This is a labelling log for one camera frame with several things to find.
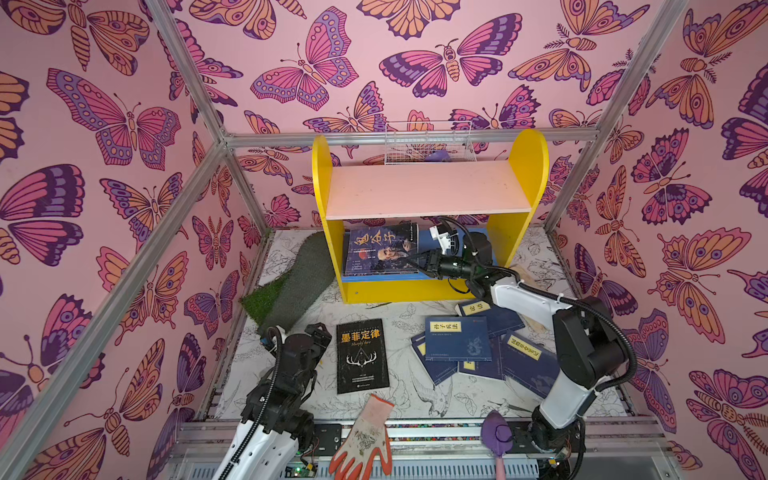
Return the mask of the black wolf cover book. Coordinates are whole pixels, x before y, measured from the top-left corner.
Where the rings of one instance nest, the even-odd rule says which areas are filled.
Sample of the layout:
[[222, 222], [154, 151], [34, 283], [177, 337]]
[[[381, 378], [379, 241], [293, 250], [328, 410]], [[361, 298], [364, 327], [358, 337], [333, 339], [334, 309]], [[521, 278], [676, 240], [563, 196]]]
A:
[[346, 231], [342, 255], [342, 279], [361, 282], [394, 280], [396, 277], [412, 280], [422, 277], [422, 274], [403, 258], [379, 260], [377, 252], [377, 249], [355, 246], [352, 242], [352, 231]]

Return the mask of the purple old man cover book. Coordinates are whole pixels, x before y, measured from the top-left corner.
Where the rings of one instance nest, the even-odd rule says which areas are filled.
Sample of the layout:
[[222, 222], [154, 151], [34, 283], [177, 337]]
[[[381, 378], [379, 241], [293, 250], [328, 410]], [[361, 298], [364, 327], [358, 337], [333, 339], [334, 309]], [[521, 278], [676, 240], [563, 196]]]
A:
[[411, 275], [408, 259], [418, 253], [419, 227], [408, 222], [351, 230], [346, 234], [343, 273], [347, 277]]

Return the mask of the black antler cover book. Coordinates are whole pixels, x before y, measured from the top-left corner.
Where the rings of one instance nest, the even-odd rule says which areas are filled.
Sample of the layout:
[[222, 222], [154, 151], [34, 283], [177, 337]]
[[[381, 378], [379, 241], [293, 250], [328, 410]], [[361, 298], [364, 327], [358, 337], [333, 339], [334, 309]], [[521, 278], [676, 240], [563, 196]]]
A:
[[380, 390], [390, 386], [381, 318], [336, 326], [337, 393]]

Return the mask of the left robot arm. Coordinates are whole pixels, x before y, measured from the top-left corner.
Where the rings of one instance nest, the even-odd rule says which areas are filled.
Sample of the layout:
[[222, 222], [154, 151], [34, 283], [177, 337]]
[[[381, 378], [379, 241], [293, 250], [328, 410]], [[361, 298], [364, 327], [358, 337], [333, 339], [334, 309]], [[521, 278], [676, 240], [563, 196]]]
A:
[[322, 323], [284, 334], [271, 326], [260, 343], [275, 363], [247, 395], [216, 479], [276, 479], [297, 453], [316, 444], [314, 415], [302, 408], [332, 335]]

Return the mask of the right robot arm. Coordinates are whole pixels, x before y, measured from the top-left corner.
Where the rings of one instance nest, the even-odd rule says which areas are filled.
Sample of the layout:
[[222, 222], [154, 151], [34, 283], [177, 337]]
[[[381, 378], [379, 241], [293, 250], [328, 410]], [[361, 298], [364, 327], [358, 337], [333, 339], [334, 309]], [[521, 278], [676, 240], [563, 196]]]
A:
[[614, 323], [605, 301], [541, 290], [514, 269], [496, 265], [488, 237], [443, 217], [430, 233], [436, 249], [407, 256], [408, 264], [437, 280], [462, 280], [476, 299], [534, 320], [554, 334], [559, 374], [534, 409], [528, 436], [543, 453], [576, 439], [585, 450], [584, 415], [599, 394], [630, 381], [638, 369], [634, 347]]

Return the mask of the green artificial grass mat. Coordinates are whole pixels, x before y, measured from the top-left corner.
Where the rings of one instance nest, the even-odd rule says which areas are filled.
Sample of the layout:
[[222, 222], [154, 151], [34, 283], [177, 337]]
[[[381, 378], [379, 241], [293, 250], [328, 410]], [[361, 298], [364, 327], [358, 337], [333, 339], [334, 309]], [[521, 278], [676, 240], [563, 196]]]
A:
[[297, 246], [283, 270], [264, 285], [244, 295], [246, 313], [240, 342], [257, 343], [276, 327], [284, 334], [303, 332], [310, 308], [335, 281], [325, 235], [312, 233]]

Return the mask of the beige work glove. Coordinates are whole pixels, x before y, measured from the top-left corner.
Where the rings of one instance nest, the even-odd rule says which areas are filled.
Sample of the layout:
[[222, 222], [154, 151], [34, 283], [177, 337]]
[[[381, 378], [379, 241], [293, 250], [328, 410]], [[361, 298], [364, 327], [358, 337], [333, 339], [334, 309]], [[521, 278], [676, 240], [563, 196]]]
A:
[[513, 265], [510, 267], [510, 269], [514, 270], [518, 274], [519, 280], [522, 281], [523, 283], [530, 285], [531, 287], [534, 287], [534, 288], [539, 287], [538, 283], [536, 282], [536, 279], [522, 266]]

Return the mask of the blue book far right-back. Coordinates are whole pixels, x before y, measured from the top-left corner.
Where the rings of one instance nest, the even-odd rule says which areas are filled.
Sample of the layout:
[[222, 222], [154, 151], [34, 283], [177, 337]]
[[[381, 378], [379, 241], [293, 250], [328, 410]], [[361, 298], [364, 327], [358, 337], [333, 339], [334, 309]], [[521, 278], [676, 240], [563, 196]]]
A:
[[490, 338], [503, 336], [525, 327], [525, 323], [517, 312], [482, 300], [459, 302], [454, 311], [459, 316], [484, 317]]

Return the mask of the yellow pink blue bookshelf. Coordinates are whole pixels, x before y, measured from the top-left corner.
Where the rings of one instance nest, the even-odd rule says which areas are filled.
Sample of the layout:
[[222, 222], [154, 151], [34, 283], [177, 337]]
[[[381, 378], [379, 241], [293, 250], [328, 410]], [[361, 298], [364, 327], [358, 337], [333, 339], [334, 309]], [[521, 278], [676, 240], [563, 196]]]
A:
[[486, 214], [495, 259], [509, 267], [538, 209], [549, 171], [548, 142], [531, 129], [517, 135], [506, 162], [335, 167], [326, 138], [316, 137], [314, 192], [342, 300], [358, 304], [463, 297], [445, 280], [344, 281], [345, 221]]

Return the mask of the top blue thread-bound book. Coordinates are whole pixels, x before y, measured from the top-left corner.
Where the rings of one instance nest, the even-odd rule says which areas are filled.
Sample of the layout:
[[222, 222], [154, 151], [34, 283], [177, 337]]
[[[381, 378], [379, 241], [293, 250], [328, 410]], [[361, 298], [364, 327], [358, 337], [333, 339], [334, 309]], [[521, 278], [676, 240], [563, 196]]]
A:
[[424, 356], [428, 361], [492, 360], [487, 320], [483, 316], [427, 317], [424, 334]]

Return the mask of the purple item in basket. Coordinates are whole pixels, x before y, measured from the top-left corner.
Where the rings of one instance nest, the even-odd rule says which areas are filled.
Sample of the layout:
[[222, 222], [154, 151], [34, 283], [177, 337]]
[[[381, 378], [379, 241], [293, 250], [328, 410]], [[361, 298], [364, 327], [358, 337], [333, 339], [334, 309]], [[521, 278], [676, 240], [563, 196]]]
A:
[[447, 149], [438, 149], [429, 153], [425, 161], [426, 162], [449, 162], [452, 160], [452, 152]]

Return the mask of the blue book lower left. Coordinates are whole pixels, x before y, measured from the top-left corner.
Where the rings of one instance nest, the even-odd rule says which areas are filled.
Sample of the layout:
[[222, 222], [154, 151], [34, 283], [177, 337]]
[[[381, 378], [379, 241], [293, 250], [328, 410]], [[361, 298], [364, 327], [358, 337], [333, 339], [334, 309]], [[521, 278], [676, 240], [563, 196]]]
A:
[[411, 346], [422, 367], [429, 375], [434, 386], [440, 385], [458, 372], [458, 363], [426, 359], [426, 341], [424, 334], [417, 334], [411, 339]]

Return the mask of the red white work glove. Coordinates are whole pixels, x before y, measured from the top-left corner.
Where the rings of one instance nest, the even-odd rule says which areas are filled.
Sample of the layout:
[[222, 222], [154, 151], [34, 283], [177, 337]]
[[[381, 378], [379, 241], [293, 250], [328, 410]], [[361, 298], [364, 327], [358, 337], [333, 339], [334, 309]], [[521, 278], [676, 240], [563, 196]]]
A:
[[329, 473], [339, 479], [370, 479], [376, 461], [385, 476], [393, 470], [386, 421], [394, 405], [370, 395], [345, 441], [333, 455]]

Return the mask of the blue book lower middle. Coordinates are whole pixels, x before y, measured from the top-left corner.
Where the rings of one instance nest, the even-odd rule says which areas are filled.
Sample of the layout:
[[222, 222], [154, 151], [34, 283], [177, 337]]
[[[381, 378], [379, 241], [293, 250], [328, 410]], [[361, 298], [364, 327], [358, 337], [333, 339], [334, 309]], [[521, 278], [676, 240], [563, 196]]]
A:
[[467, 375], [495, 380], [504, 379], [503, 367], [499, 360], [460, 362], [459, 372]]

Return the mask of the green circuit board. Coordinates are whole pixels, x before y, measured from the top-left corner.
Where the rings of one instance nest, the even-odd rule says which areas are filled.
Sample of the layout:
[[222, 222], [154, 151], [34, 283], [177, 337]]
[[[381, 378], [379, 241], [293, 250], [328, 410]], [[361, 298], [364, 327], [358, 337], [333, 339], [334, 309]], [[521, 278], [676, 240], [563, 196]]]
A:
[[284, 479], [315, 478], [317, 475], [317, 463], [293, 462], [289, 463], [284, 470]]

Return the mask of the blue book right front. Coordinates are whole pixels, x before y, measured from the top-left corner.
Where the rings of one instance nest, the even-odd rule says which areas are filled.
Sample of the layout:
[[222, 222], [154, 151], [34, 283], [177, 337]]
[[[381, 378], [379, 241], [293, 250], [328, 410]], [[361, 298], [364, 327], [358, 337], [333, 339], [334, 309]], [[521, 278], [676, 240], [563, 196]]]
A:
[[554, 353], [514, 333], [501, 340], [501, 364], [506, 377], [541, 398], [549, 395], [560, 373]]

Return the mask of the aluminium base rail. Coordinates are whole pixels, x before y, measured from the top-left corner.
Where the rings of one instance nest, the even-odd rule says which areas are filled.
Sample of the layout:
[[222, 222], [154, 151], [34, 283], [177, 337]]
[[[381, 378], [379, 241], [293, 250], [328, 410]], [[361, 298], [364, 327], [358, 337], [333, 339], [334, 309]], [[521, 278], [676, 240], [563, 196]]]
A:
[[[164, 479], [211, 479], [233, 448], [235, 420], [184, 424]], [[478, 419], [404, 419], [387, 423], [394, 479], [492, 479], [495, 463]], [[581, 479], [683, 479], [661, 427], [648, 417], [586, 422]]]

